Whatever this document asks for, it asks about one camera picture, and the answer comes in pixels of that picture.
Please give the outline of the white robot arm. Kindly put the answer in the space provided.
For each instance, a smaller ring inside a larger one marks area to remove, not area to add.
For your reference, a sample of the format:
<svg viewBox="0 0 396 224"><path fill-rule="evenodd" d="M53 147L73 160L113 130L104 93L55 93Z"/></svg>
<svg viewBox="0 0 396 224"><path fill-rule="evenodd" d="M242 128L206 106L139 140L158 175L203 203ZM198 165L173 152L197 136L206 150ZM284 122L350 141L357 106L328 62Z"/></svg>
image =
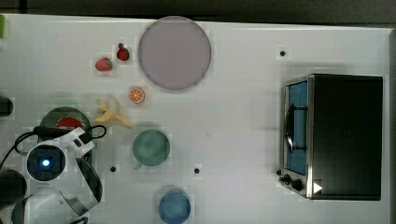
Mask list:
<svg viewBox="0 0 396 224"><path fill-rule="evenodd" d="M83 156L94 148L93 137L74 130L37 126L42 141L28 153L25 173L40 189L18 202L12 224L77 224L102 199L103 185Z"/></svg>

